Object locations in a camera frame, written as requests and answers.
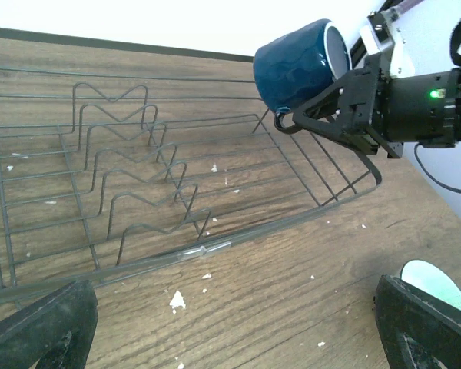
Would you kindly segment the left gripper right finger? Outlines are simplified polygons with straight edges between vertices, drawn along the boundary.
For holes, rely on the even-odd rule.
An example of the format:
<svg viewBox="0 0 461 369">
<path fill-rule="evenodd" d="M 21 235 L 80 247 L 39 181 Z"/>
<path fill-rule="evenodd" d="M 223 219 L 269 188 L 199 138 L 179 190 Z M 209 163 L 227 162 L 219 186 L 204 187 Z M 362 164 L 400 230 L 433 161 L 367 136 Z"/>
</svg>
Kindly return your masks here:
<svg viewBox="0 0 461 369">
<path fill-rule="evenodd" d="M 391 368 L 461 368 L 461 310 L 390 275 L 381 276 L 374 304 Z"/>
</svg>

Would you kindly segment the black wire dish rack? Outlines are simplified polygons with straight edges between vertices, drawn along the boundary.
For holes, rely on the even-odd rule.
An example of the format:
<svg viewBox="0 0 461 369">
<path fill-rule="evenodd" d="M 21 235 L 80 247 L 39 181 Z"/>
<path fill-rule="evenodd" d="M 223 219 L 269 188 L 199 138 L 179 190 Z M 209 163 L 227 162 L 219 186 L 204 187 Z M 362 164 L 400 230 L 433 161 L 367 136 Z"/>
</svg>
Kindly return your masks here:
<svg viewBox="0 0 461 369">
<path fill-rule="evenodd" d="M 376 189 L 249 78 L 0 66 L 0 304 L 205 258 Z"/>
</svg>

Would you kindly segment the dark blue ceramic mug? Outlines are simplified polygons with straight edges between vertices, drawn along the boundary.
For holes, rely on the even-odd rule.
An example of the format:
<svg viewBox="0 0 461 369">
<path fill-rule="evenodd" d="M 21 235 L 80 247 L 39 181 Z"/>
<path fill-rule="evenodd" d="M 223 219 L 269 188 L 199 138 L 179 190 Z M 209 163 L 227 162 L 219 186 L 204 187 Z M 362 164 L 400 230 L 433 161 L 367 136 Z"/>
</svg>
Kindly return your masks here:
<svg viewBox="0 0 461 369">
<path fill-rule="evenodd" d="M 292 135 L 283 117 L 318 96 L 352 68 L 350 53 L 335 24 L 323 18 L 260 47 L 254 56 L 254 82 L 274 113 L 278 131 Z"/>
</svg>

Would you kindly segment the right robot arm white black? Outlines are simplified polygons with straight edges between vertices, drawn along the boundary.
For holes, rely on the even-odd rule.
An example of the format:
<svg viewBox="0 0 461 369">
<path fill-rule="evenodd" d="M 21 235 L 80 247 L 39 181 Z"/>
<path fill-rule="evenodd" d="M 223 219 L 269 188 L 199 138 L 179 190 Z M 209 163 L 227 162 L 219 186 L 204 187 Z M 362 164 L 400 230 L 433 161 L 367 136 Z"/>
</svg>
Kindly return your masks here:
<svg viewBox="0 0 461 369">
<path fill-rule="evenodd" d="M 292 114 L 292 131 L 309 131 L 352 151 L 383 148 L 400 158 L 407 142 L 452 148 L 461 141 L 461 19 L 453 29 L 449 71 L 413 75 L 395 22 L 401 6 L 370 14 L 364 39 L 378 51 Z"/>
</svg>

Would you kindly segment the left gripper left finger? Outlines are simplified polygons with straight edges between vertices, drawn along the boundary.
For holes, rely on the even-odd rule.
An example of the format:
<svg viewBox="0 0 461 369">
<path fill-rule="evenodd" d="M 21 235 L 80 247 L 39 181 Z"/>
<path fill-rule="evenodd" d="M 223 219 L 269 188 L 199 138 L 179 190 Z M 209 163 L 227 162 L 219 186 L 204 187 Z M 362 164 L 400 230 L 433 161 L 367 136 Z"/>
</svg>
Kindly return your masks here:
<svg viewBox="0 0 461 369">
<path fill-rule="evenodd" d="M 75 281 L 0 321 L 0 368 L 84 368 L 98 323 L 90 281 Z"/>
</svg>

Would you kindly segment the light green patterned bowl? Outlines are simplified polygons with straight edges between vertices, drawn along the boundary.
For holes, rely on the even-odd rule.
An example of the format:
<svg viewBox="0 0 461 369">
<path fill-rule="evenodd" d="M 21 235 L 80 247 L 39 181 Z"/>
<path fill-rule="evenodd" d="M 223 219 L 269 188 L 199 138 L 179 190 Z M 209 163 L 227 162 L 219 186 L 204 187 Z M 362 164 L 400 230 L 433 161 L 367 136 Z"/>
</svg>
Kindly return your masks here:
<svg viewBox="0 0 461 369">
<path fill-rule="evenodd" d="M 434 264 L 419 259 L 408 261 L 400 269 L 400 279 L 461 311 L 461 289 Z"/>
</svg>

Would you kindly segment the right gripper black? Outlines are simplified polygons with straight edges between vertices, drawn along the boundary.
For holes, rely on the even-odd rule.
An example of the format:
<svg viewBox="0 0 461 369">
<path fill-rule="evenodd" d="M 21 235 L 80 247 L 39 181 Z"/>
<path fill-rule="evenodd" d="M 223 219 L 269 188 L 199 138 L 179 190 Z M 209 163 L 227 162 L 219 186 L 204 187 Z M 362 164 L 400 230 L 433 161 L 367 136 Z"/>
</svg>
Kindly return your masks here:
<svg viewBox="0 0 461 369">
<path fill-rule="evenodd" d="M 389 82 L 386 57 L 368 55 L 362 68 L 347 72 L 295 109 L 293 123 L 365 155 L 375 155 L 383 148 L 388 158 L 401 158 L 403 144 L 385 137 L 382 109 Z"/>
</svg>

